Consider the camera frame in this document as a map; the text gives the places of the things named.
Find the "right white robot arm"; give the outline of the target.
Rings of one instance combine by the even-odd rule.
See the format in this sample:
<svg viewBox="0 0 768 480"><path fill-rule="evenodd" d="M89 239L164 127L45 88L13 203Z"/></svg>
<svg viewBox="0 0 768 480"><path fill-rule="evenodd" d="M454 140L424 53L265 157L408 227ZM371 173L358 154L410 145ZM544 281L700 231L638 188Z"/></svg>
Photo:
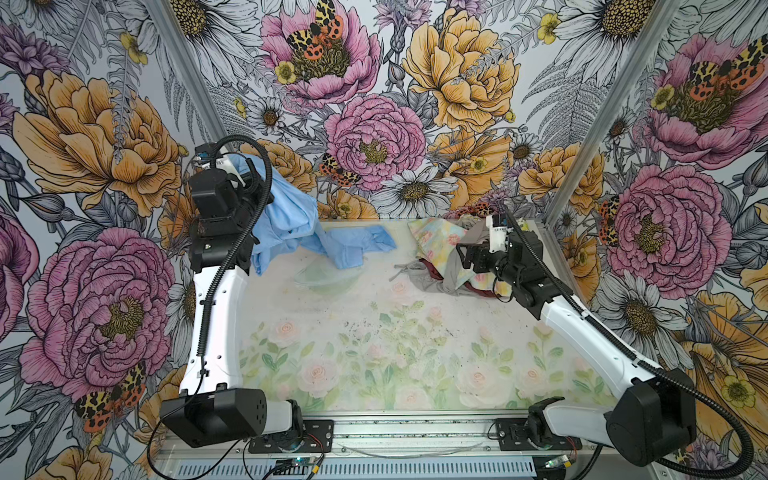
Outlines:
<svg viewBox="0 0 768 480"><path fill-rule="evenodd" d="M658 364L605 329L573 291L543 262L536 234L504 227L482 244L460 243L463 268L490 273L510 285L511 297L563 337L616 398L615 406L579 405L561 396L529 407L527 438L538 447L575 437L616 450L644 467L691 444L696 407L679 370L658 374Z"/></svg>

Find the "light blue shirt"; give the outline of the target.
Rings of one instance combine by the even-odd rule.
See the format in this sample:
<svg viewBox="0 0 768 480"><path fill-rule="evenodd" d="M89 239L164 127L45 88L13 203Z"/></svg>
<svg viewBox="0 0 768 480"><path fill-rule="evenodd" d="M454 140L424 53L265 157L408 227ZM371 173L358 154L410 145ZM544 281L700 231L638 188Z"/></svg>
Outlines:
<svg viewBox="0 0 768 480"><path fill-rule="evenodd" d="M395 240L380 225L326 230L320 223L316 199L291 185L272 170L273 200L252 229L259 240L251 253L255 273L266 273L275 257L302 247L330 259L340 270L363 265L364 255L390 252Z"/></svg>

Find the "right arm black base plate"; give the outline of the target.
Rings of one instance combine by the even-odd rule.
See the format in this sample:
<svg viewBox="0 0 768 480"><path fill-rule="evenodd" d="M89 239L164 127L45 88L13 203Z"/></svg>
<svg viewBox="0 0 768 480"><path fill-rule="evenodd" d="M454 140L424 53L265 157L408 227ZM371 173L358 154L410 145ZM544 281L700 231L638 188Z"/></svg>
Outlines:
<svg viewBox="0 0 768 480"><path fill-rule="evenodd" d="M556 436L538 418L504 417L493 421L487 436L496 440L501 451L576 451L582 442L572 437Z"/></svg>

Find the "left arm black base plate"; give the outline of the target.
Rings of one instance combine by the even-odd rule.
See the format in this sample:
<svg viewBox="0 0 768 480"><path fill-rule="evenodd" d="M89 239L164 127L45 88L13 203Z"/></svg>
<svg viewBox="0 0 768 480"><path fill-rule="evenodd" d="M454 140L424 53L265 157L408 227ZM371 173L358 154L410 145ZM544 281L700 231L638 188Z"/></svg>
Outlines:
<svg viewBox="0 0 768 480"><path fill-rule="evenodd" d="M335 422L309 419L299 429L252 438L247 446L251 454L316 454L332 449Z"/></svg>

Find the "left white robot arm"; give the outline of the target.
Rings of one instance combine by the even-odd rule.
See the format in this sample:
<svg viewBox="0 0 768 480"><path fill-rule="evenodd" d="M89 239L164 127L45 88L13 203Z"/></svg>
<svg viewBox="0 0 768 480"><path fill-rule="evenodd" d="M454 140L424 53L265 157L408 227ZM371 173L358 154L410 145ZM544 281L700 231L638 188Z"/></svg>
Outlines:
<svg viewBox="0 0 768 480"><path fill-rule="evenodd" d="M258 243L253 228L273 200L271 169L243 160L244 174L212 161L190 179L199 212L190 229L193 340L179 395L163 402L161 420L192 448L261 437L293 449L304 435L299 406L245 387L239 363L238 313Z"/></svg>

